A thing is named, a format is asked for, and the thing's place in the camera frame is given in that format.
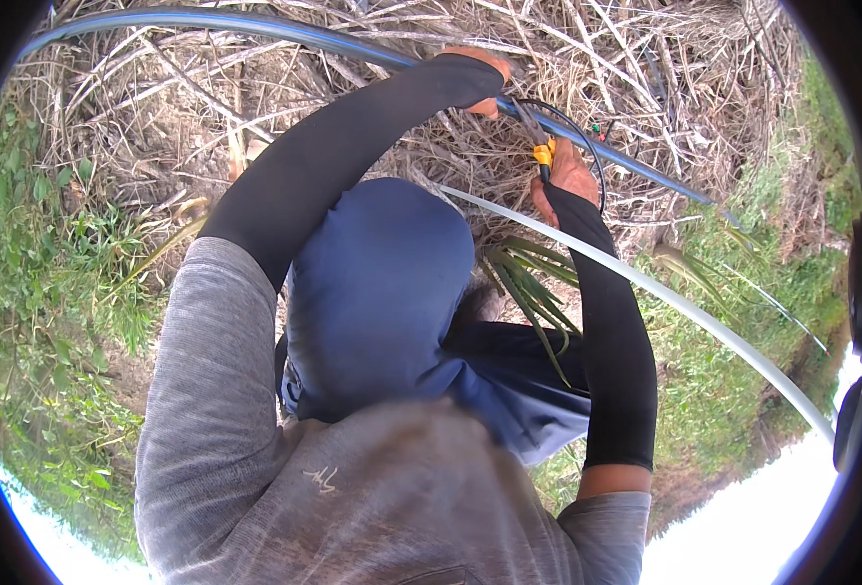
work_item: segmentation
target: gray long-sleeve shirt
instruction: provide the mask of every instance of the gray long-sleeve shirt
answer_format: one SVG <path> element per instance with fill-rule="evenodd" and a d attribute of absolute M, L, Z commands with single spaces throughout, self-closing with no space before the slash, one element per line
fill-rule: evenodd
<path fill-rule="evenodd" d="M 555 520 L 447 399 L 326 425 L 275 418 L 275 291 L 196 240 L 174 280 L 138 449 L 135 521 L 172 583 L 635 583 L 650 497 Z"/>

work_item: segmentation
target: right hand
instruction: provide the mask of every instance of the right hand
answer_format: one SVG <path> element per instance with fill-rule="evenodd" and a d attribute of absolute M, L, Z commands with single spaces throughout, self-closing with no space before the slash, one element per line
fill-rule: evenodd
<path fill-rule="evenodd" d="M 567 138 L 557 138 L 551 166 L 551 184 L 583 197 L 599 209 L 600 195 L 590 169 L 583 163 L 580 152 Z M 545 196 L 544 183 L 536 176 L 532 179 L 532 204 L 552 228 L 559 228 L 557 215 Z"/>
<path fill-rule="evenodd" d="M 493 53 L 490 53 L 485 49 L 480 49 L 479 47 L 448 47 L 441 53 L 455 53 L 466 57 L 473 57 L 474 59 L 479 59 L 485 64 L 492 65 L 496 71 L 502 74 L 503 82 L 508 81 L 508 78 L 510 77 L 508 62 L 505 59 L 496 57 Z M 478 104 L 474 104 L 470 108 L 467 108 L 466 111 L 475 114 L 483 114 L 484 116 L 489 116 L 493 120 L 499 117 L 495 97 L 487 97 Z"/>

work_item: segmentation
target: person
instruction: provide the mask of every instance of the person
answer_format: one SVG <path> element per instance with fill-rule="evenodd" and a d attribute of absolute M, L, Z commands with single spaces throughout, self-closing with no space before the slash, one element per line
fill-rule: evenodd
<path fill-rule="evenodd" d="M 137 452 L 135 521 L 162 580 L 637 582 L 657 391 L 629 283 L 572 253 L 567 388 L 530 327 L 465 318 L 480 303 L 458 212 L 360 182 L 437 111 L 495 116 L 507 78 L 449 48 L 297 123 L 219 201 L 173 283 Z M 615 253 L 569 141 L 532 198 Z M 577 501 L 555 520 L 525 465 L 584 434 Z"/>

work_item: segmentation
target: white pvc pipe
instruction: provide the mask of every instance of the white pvc pipe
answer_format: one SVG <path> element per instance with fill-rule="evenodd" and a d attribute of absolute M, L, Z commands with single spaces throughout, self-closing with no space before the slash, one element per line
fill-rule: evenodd
<path fill-rule="evenodd" d="M 680 311 L 684 316 L 706 329 L 714 337 L 727 344 L 729 348 L 735 351 L 740 357 L 748 361 L 749 364 L 761 373 L 770 384 L 775 386 L 779 392 L 782 392 L 782 395 L 788 399 L 788 402 L 798 409 L 798 412 L 801 413 L 805 420 L 811 424 L 811 427 L 814 427 L 819 433 L 821 433 L 822 437 L 827 439 L 831 446 L 833 446 L 834 430 L 830 425 L 830 421 L 821 414 L 821 411 L 817 410 L 817 407 L 814 406 L 808 397 L 804 395 L 804 392 L 795 386 L 795 383 L 789 380 L 788 376 L 776 368 L 775 364 L 756 351 L 752 345 L 747 344 L 744 339 L 733 333 L 726 325 L 716 320 L 708 312 L 701 309 L 687 298 L 684 298 L 670 288 L 665 287 L 654 278 L 640 273 L 613 256 L 597 250 L 585 241 L 578 240 L 573 236 L 565 234 L 561 230 L 551 228 L 550 226 L 532 219 L 527 215 L 513 212 L 501 205 L 490 203 L 489 201 L 480 199 L 470 193 L 463 193 L 459 189 L 454 189 L 439 183 L 437 183 L 437 187 L 444 193 L 458 196 L 461 199 L 475 203 L 491 212 L 495 212 L 503 217 L 516 221 L 527 228 L 532 228 L 534 231 L 542 233 L 553 240 L 557 240 L 565 244 L 568 248 L 577 250 L 591 260 L 602 264 L 616 274 L 624 276 L 624 278 L 629 279 L 636 285 L 639 285 L 654 296 L 668 303 Z"/>

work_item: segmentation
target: ground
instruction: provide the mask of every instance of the ground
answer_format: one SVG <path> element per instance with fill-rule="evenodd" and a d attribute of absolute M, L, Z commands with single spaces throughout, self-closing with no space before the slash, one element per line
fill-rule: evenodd
<path fill-rule="evenodd" d="M 848 339 L 843 251 L 858 176 L 833 92 L 777 4 L 383 0 L 365 14 L 340 2 L 219 4 L 420 57 L 445 43 L 500 52 L 512 65 L 509 94 L 595 123 L 613 147 L 719 202 L 689 203 L 605 166 L 604 219 L 620 256 L 717 315 L 830 411 Z M 112 7 L 66 0 L 41 27 Z M 387 75 L 291 43 L 157 28 L 71 39 L 16 64 L 0 99 L 0 458 L 100 554 L 141 560 L 133 454 L 161 313 L 190 238 L 127 276 L 211 210 L 265 139 Z M 505 117 L 442 112 L 366 178 L 432 191 L 437 181 L 534 214 L 529 148 Z M 460 208 L 481 252 L 507 235 L 548 243 Z M 534 275 L 579 323 L 577 290 Z M 777 457 L 805 423 L 709 334 L 642 291 L 636 298 L 659 370 L 651 537 Z M 502 318 L 525 322 L 513 303 Z M 282 303 L 279 332 L 283 319 Z M 584 449 L 577 441 L 532 470 L 550 511 L 573 499 Z"/>

